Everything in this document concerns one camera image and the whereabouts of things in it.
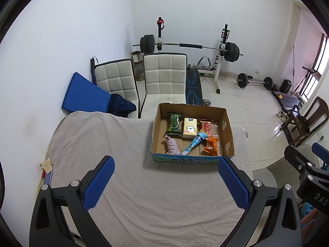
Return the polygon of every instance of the blue gripper pad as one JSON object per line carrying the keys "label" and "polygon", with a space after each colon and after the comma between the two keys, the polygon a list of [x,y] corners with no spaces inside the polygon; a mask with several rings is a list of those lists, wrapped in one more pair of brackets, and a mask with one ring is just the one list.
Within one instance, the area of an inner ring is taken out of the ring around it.
{"label": "blue gripper pad", "polygon": [[83,207],[86,211],[96,206],[107,183],[114,173],[114,168],[114,159],[109,157],[86,188],[83,194]]}
{"label": "blue gripper pad", "polygon": [[218,173],[231,193],[236,205],[247,210],[249,208],[249,193],[232,168],[223,159],[218,160]]}
{"label": "blue gripper pad", "polygon": [[324,163],[329,164],[329,151],[322,147],[318,142],[313,143],[312,152]]}

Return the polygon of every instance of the blue tube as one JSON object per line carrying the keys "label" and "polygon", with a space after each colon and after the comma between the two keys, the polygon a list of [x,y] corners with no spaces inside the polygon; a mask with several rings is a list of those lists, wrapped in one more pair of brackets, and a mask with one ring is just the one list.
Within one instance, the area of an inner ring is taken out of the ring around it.
{"label": "blue tube", "polygon": [[208,135],[201,129],[200,132],[194,137],[193,141],[187,146],[187,148],[182,152],[182,155],[187,155],[191,150],[201,143]]}

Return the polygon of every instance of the barbell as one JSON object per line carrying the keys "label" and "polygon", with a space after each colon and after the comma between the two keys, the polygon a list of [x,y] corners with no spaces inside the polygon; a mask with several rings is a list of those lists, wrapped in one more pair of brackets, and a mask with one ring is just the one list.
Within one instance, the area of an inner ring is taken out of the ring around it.
{"label": "barbell", "polygon": [[152,35],[152,34],[144,35],[143,37],[140,38],[139,44],[134,44],[133,46],[139,46],[140,51],[143,52],[144,54],[152,54],[152,53],[154,53],[155,45],[177,45],[179,47],[214,49],[217,51],[222,51],[224,53],[223,56],[224,56],[225,60],[229,61],[229,62],[235,62],[239,59],[239,56],[243,56],[243,54],[240,54],[239,47],[236,44],[230,43],[230,42],[227,42],[225,44],[225,49],[208,47],[208,46],[203,46],[200,44],[155,43],[154,35]]}
{"label": "barbell", "polygon": [[267,89],[267,90],[271,90],[272,87],[273,87],[273,80],[271,77],[266,77],[264,79],[263,82],[259,82],[259,81],[256,81],[256,80],[249,80],[249,79],[252,79],[251,76],[247,76],[247,74],[245,73],[240,73],[236,79],[237,81],[237,84],[240,88],[245,88],[248,83],[259,83],[259,84],[263,84],[264,87]]}

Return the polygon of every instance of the yellow tissue box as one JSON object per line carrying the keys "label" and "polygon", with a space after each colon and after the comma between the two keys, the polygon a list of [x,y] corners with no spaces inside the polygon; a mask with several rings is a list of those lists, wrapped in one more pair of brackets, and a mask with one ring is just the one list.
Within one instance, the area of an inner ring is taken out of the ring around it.
{"label": "yellow tissue box", "polygon": [[184,118],[183,138],[194,138],[198,134],[198,120]]}

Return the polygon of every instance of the orange plastic item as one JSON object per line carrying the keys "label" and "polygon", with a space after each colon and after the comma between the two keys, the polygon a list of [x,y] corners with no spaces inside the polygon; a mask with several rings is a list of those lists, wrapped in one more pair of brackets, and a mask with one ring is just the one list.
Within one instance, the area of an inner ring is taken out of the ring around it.
{"label": "orange plastic item", "polygon": [[209,146],[206,146],[205,148],[203,148],[203,150],[206,153],[209,153],[211,156],[217,156],[217,140],[218,138],[214,138],[214,137],[206,137],[206,140],[209,144]]}

